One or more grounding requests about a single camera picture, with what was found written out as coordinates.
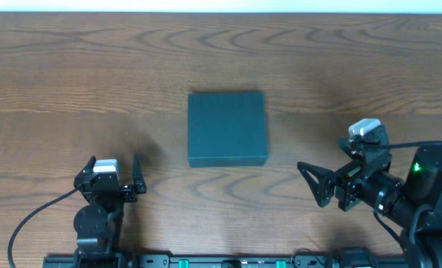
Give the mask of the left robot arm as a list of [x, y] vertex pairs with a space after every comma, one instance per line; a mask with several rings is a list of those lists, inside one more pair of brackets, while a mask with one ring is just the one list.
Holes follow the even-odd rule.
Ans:
[[120, 183], [118, 161], [90, 158], [74, 178], [74, 187], [88, 205], [74, 217], [77, 233], [75, 267], [137, 267], [135, 253], [120, 247], [124, 205], [147, 192], [138, 156], [132, 164], [132, 184]]

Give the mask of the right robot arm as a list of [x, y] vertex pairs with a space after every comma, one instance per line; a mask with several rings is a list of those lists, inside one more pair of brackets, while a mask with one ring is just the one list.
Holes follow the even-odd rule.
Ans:
[[400, 245], [407, 267], [442, 267], [442, 141], [391, 144], [383, 124], [367, 118], [338, 141], [350, 162], [338, 170], [299, 162], [297, 168], [323, 208], [336, 198], [347, 212], [363, 202]]

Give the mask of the dark green box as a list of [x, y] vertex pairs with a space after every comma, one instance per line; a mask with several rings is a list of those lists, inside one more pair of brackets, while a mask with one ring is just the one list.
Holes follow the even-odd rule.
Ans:
[[192, 168], [263, 166], [269, 158], [262, 92], [188, 95]]

